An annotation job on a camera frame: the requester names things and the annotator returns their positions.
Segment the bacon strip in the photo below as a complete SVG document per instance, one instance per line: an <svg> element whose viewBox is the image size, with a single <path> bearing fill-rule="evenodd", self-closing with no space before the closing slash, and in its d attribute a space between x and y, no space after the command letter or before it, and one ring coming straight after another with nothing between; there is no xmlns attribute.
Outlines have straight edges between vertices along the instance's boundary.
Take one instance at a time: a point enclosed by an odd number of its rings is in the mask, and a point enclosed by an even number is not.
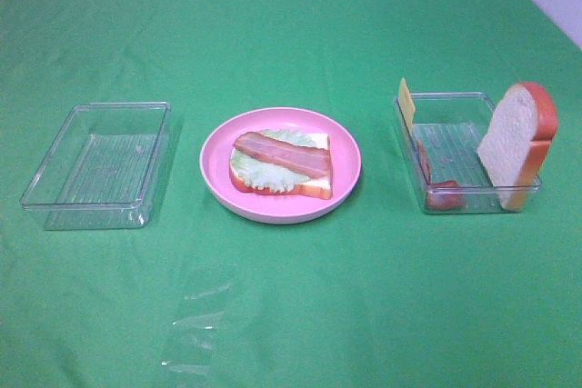
<svg viewBox="0 0 582 388"><path fill-rule="evenodd" d="M259 132L241 134L233 146L258 161L283 166L311 178L328 177L332 174L331 154L325 148L291 144Z"/></svg>
<svg viewBox="0 0 582 388"><path fill-rule="evenodd" d="M466 199L459 192L461 185L457 180L446 180L441 182L432 181L431 166L428 153L420 140L416 141L418 160L424 176L427 194L426 207L432 210L448 211L464 208Z"/></svg>

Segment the bread slice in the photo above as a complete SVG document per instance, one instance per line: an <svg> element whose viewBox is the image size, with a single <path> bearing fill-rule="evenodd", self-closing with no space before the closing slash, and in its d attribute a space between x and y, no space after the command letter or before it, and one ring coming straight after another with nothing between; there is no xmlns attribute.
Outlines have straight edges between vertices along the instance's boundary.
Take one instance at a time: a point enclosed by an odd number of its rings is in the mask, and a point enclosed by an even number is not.
<svg viewBox="0 0 582 388"><path fill-rule="evenodd" d="M315 147L330 152L330 141L325 133L304 133L300 130L265 129L264 136L295 146ZM260 161L244 152L233 149L229 162L233 186L241 192L262 195L291 195L328 200L332 196L332 174L314 178L300 174L282 165Z"/></svg>
<svg viewBox="0 0 582 388"><path fill-rule="evenodd" d="M507 89L477 148L503 209L522 208L557 129L557 108L543 85L521 82Z"/></svg>

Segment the green lettuce leaf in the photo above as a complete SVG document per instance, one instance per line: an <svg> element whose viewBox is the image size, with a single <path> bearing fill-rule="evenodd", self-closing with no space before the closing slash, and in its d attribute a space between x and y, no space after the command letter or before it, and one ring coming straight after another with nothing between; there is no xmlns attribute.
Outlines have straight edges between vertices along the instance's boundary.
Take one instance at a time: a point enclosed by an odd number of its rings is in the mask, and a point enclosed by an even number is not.
<svg viewBox="0 0 582 388"><path fill-rule="evenodd" d="M329 148L328 134L305 133L291 129L264 129L260 134L283 140L291 144ZM298 174L276 164L268 164L239 152L235 148L230 156L230 170L244 188L268 189L270 192L290 193L296 188L324 188L330 183L326 179L314 179L305 174Z"/></svg>

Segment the pink round plate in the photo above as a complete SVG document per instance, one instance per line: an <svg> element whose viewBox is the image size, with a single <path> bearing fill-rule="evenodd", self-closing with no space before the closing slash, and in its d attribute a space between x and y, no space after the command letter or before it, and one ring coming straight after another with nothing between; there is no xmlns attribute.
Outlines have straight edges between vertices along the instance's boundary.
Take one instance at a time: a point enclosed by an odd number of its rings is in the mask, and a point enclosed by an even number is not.
<svg viewBox="0 0 582 388"><path fill-rule="evenodd" d="M358 182L355 138L326 115L270 107L237 115L204 142L199 164L216 200L266 224L296 224L330 213Z"/></svg>

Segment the yellow cheese slice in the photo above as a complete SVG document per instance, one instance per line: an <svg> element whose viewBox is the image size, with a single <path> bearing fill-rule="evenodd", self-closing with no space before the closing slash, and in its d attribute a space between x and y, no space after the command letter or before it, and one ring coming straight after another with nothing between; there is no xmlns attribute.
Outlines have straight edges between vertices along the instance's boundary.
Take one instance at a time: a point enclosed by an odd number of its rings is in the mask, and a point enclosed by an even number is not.
<svg viewBox="0 0 582 388"><path fill-rule="evenodd" d="M416 107L408 88L405 77L402 77L399 84L399 94L397 101L399 103L401 113L409 133L413 130L413 120Z"/></svg>

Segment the green tablecloth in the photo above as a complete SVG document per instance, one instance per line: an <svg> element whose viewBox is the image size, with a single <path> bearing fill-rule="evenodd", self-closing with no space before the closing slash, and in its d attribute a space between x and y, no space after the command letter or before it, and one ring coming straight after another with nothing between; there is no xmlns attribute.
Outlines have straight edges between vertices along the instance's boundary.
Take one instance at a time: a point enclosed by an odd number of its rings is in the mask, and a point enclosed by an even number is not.
<svg viewBox="0 0 582 388"><path fill-rule="evenodd" d="M536 81L559 129L519 214L424 214L392 102ZM136 230L47 232L20 197L77 104L163 100L178 140ZM359 143L333 213L271 226L209 193L218 124L310 108ZM193 269L235 281L202 387L578 387L581 52L529 0L1 0L1 384L160 378Z"/></svg>

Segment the right clear plastic tray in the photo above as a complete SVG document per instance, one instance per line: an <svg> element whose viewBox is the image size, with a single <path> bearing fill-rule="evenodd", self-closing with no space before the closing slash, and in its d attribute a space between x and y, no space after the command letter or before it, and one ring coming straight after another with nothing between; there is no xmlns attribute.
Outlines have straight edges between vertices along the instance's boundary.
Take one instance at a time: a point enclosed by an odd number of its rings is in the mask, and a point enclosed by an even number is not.
<svg viewBox="0 0 582 388"><path fill-rule="evenodd" d="M494 104L482 92L413 93L416 107L413 130L408 132L396 97L398 120L396 136L406 161L411 183L421 209L427 214L499 214L495 188L481 164L477 148L487 132ZM464 208L448 211L426 207L427 187L418 160L416 141L420 140L429 157L432 181L457 180L465 196ZM542 186L539 177L527 188L527 196Z"/></svg>

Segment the clear plastic tray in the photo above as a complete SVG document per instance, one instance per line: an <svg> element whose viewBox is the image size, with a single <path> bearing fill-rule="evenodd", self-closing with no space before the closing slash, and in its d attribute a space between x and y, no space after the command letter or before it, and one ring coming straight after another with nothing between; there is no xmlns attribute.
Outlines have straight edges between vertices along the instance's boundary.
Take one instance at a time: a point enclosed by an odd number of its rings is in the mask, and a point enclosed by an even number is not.
<svg viewBox="0 0 582 388"><path fill-rule="evenodd" d="M46 230L133 229L156 208L170 148L168 102L71 109L20 204Z"/></svg>
<svg viewBox="0 0 582 388"><path fill-rule="evenodd" d="M477 148L487 132L494 104L482 92L413 93L416 107L413 130L408 132L396 97L398 120L396 136L406 161L411 183L421 209L427 214L499 214L495 188L481 164ZM464 208L448 211L426 207L427 187L418 160L416 141L420 140L429 157L432 181L457 180L465 196ZM527 196L542 186L539 177L527 188Z"/></svg>

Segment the left clear plastic tray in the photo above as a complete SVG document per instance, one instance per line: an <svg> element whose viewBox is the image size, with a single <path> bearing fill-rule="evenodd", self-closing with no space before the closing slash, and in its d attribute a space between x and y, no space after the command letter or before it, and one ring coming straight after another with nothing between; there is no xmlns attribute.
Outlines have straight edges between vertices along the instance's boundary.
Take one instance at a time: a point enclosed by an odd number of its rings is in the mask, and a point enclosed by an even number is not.
<svg viewBox="0 0 582 388"><path fill-rule="evenodd" d="M133 229L156 208L170 148L168 102L71 109L20 204L46 230Z"/></svg>

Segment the clear plastic film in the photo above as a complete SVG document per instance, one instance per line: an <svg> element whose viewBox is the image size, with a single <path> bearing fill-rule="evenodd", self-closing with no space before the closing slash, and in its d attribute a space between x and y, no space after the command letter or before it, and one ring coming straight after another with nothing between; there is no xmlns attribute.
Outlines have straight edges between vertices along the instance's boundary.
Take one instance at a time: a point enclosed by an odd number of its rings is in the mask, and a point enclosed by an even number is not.
<svg viewBox="0 0 582 388"><path fill-rule="evenodd" d="M190 273L161 357L164 384L202 387L206 383L235 276L232 264L199 266Z"/></svg>

